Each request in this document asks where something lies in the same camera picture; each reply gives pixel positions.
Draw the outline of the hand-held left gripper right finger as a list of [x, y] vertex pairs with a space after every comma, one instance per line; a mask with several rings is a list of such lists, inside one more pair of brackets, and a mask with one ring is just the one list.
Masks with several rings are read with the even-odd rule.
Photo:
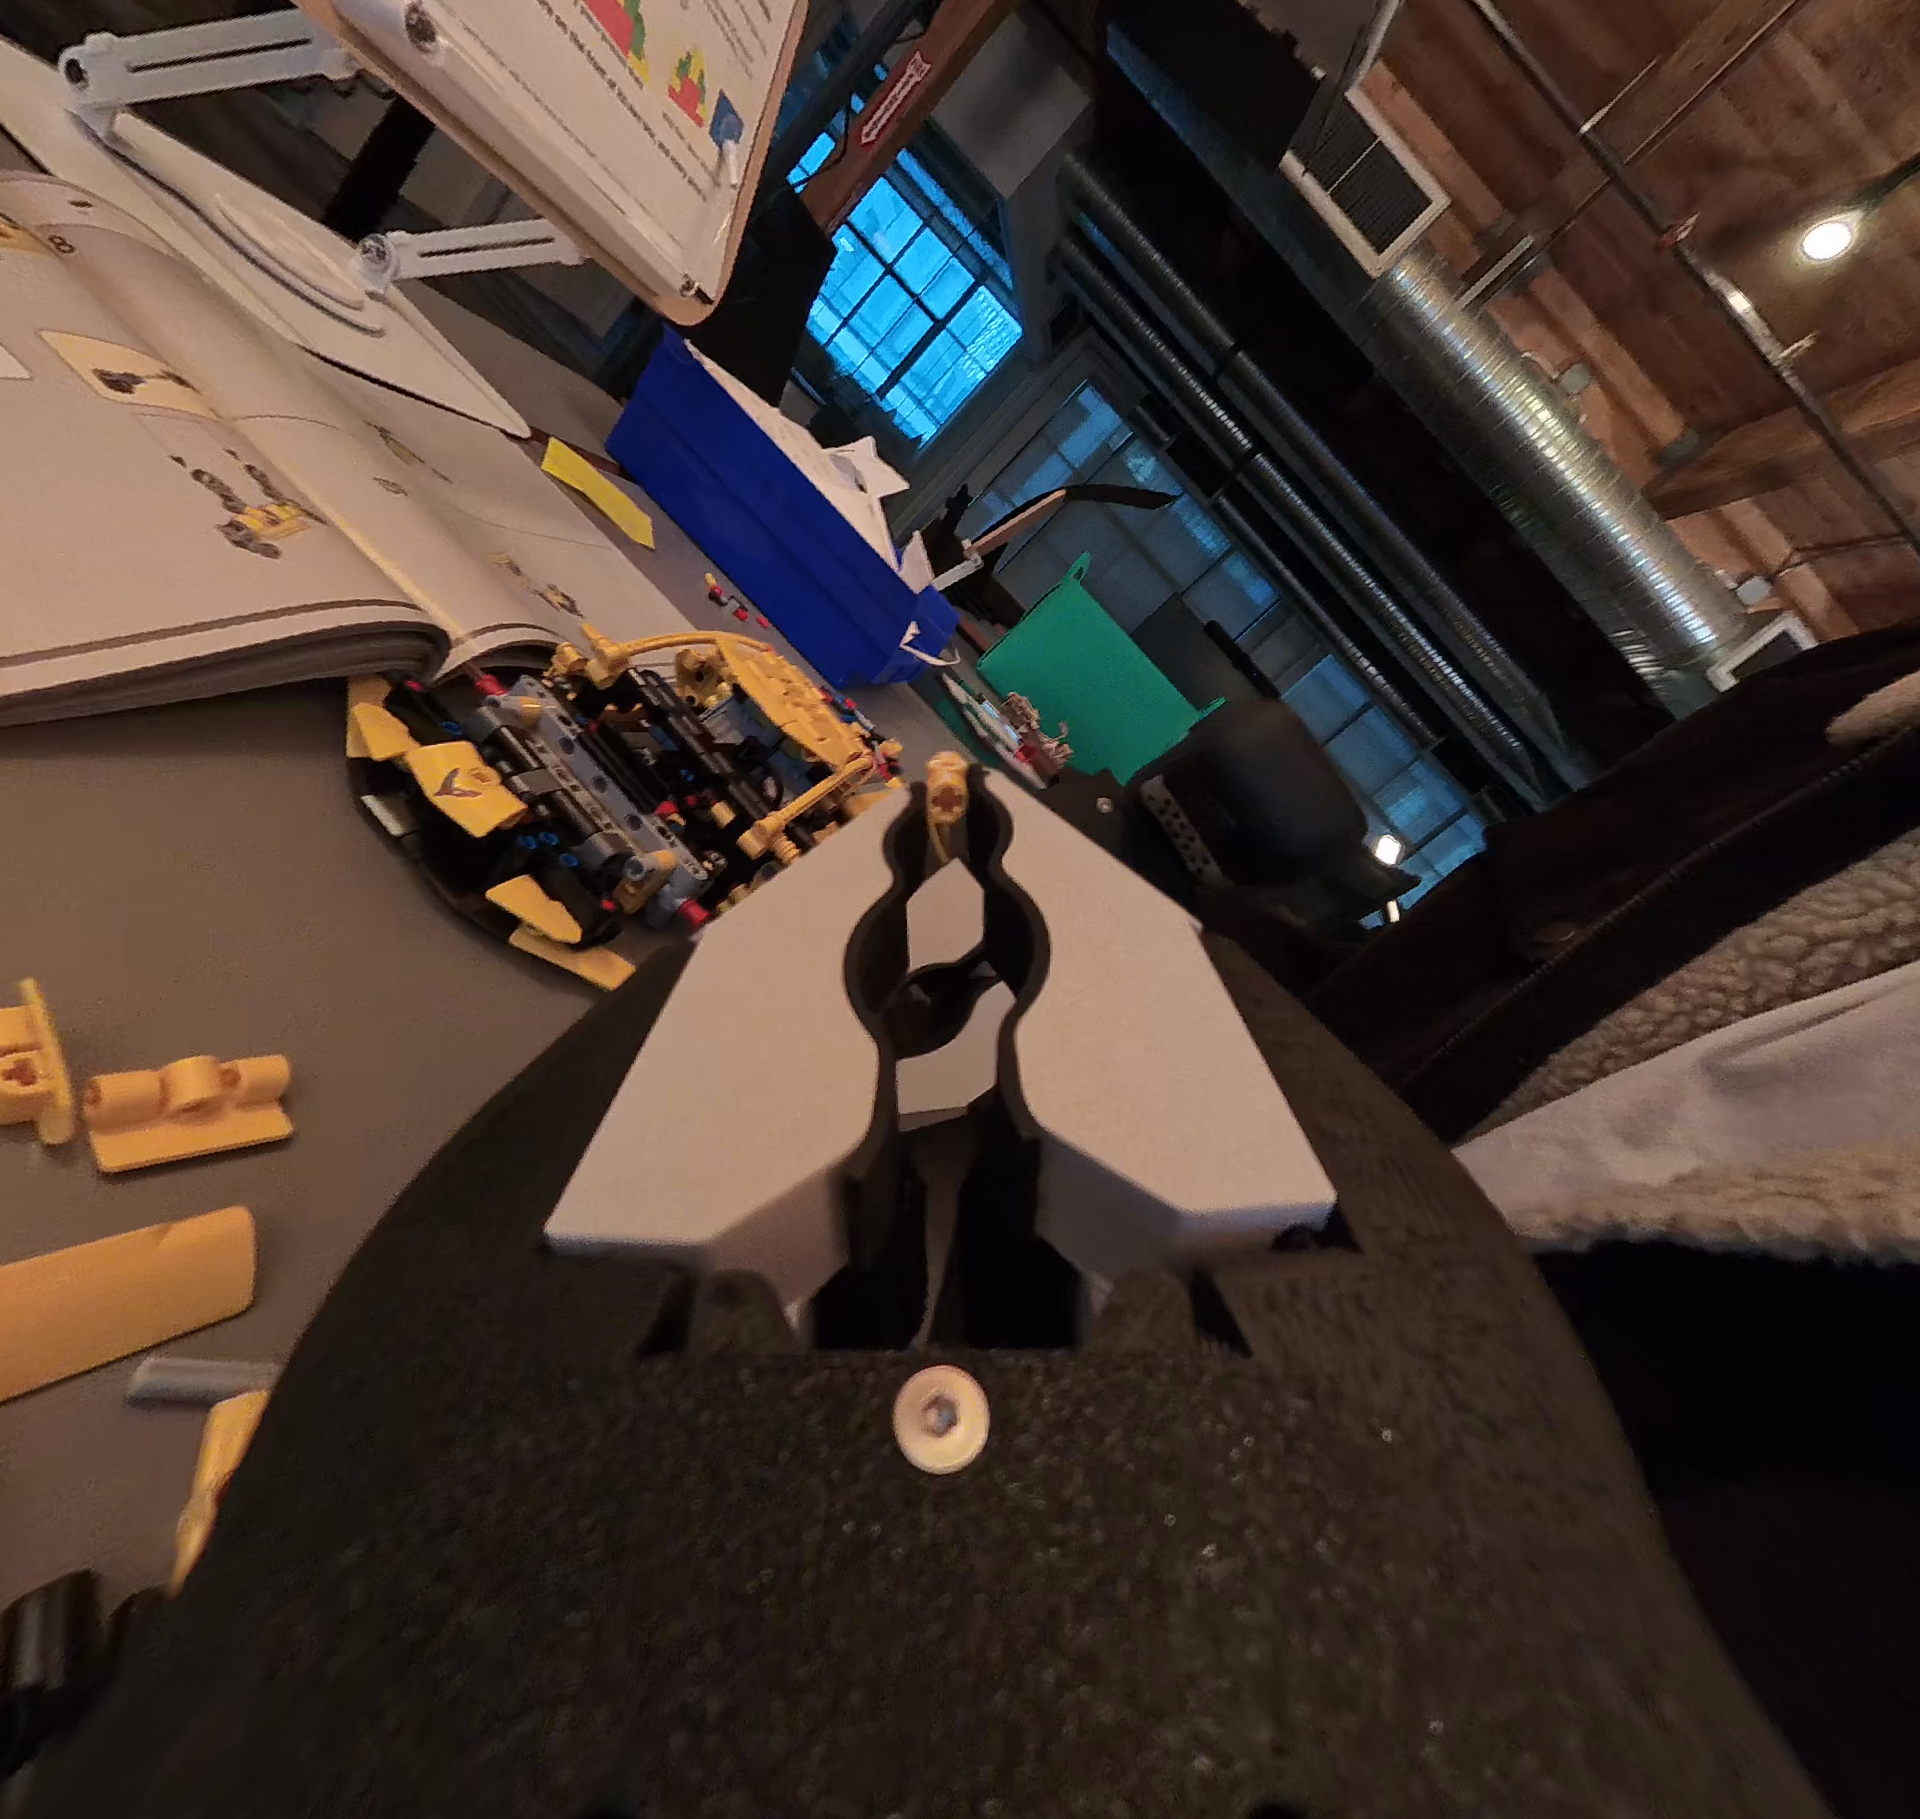
[[1202, 921], [1031, 793], [968, 774], [1010, 989], [968, 1172], [968, 1344], [1073, 1347], [1093, 1284], [1317, 1239], [1335, 1190]]

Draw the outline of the yellow brick car model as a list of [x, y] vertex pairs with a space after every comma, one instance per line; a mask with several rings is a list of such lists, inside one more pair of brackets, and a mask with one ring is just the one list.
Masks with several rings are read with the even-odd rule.
[[902, 786], [900, 741], [743, 632], [586, 631], [547, 668], [355, 678], [363, 816], [448, 912], [618, 986], [637, 928], [694, 939]]

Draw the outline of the building instruction booklet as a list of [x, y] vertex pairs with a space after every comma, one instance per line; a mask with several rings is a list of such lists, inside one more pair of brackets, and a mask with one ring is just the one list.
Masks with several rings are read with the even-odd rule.
[[688, 626], [507, 434], [309, 357], [94, 193], [9, 172], [3, 209], [5, 724]]

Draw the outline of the grey desk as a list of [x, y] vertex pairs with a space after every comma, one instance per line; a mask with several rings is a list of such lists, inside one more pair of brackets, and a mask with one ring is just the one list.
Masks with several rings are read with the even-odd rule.
[[433, 1445], [539, 1352], [624, 1358], [655, 1276], [556, 1256], [543, 1224], [684, 943], [622, 992], [461, 924], [348, 796], [333, 682], [5, 728], [5, 980], [42, 980], [84, 1072], [285, 1051], [292, 1139], [106, 1177], [84, 1142], [5, 1127], [5, 1261], [248, 1206], [254, 1303], [160, 1352], [282, 1359], [246, 1463], [268, 1565], [294, 1526], [421, 1456], [460, 1496], [502, 1452]]

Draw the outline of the green board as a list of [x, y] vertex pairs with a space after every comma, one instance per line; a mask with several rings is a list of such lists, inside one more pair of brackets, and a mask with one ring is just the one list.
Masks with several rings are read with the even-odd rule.
[[1191, 705], [1085, 588], [1088, 570], [1083, 553], [978, 670], [999, 696], [1026, 698], [1044, 728], [1065, 728], [1075, 771], [1130, 782], [1224, 700]]

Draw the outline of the small coloured brick model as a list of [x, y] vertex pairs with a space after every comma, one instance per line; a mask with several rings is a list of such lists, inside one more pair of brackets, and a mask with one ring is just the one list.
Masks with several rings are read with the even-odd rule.
[[988, 702], [988, 724], [1003, 756], [1036, 788], [1052, 786], [1069, 768], [1073, 752], [1068, 728], [1048, 732], [1026, 696], [994, 696]]

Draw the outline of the black pipe bundle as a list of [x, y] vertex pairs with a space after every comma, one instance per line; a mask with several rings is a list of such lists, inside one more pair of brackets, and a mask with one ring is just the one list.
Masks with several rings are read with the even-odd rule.
[[1546, 796], [1549, 780], [1585, 786], [1594, 764], [1548, 696], [1267, 373], [1246, 364], [1237, 337], [1102, 172], [1071, 151], [1059, 191], [1069, 289], [1178, 405], [1235, 481], [1313, 553], [1516, 788]]

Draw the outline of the white printed paper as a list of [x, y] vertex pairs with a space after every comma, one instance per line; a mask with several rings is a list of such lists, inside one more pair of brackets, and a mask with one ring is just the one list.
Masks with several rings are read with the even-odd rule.
[[771, 503], [782, 549], [835, 609], [839, 631], [860, 639], [845, 676], [882, 684], [956, 666], [956, 609], [934, 588], [923, 542], [891, 539], [884, 500], [906, 479], [878, 456], [875, 437], [821, 447], [757, 394], [745, 401], [777, 455]]

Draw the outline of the yellow panel with connectors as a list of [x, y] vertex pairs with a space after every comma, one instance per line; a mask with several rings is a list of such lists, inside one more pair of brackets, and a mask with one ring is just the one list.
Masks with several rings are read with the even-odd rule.
[[287, 1139], [283, 1055], [185, 1057], [146, 1071], [96, 1072], [84, 1083], [89, 1147], [106, 1177], [242, 1152]]

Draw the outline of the grey brick pin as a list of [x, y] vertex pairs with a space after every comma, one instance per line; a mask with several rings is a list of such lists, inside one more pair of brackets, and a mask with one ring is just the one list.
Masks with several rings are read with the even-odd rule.
[[215, 1409], [227, 1399], [270, 1393], [283, 1366], [275, 1359], [152, 1354], [131, 1377], [131, 1407]]

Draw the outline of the blue-lit paned window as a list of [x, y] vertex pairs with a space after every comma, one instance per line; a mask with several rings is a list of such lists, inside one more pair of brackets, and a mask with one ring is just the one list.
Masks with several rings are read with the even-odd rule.
[[1001, 198], [934, 134], [831, 236], [793, 381], [898, 455], [936, 442], [1022, 348]]

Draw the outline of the person's legs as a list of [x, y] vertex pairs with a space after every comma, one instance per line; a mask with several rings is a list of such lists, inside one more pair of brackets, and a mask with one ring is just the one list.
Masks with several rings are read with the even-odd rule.
[[1537, 1266], [1829, 1806], [1917, 1814], [1917, 1264], [1614, 1240]]

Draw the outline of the printed instruction sheet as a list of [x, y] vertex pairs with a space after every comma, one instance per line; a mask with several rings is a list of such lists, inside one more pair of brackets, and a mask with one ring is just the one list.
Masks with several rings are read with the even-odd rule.
[[808, 0], [329, 0], [421, 109], [673, 318], [720, 302]]

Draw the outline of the white document stand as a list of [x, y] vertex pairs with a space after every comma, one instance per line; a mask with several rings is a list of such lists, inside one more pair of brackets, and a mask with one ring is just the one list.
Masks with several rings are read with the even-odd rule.
[[[167, 101], [368, 75], [426, 115], [520, 207], [493, 223], [388, 230], [351, 246], [141, 117]], [[89, 33], [47, 65], [5, 45], [5, 128], [53, 174], [172, 246], [254, 318], [331, 367], [527, 437], [529, 424], [414, 303], [427, 277], [598, 260], [493, 174], [493, 160], [421, 109], [329, 0], [155, 31]], [[663, 302], [637, 295], [677, 327]]]

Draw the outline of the silver air duct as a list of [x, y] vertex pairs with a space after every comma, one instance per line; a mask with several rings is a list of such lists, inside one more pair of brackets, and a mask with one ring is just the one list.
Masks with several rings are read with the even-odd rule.
[[1671, 713], [1723, 691], [1723, 665], [1750, 631], [1733, 592], [1501, 325], [1467, 306], [1433, 247], [1409, 247], [1366, 286], [1356, 333], [1392, 389]]

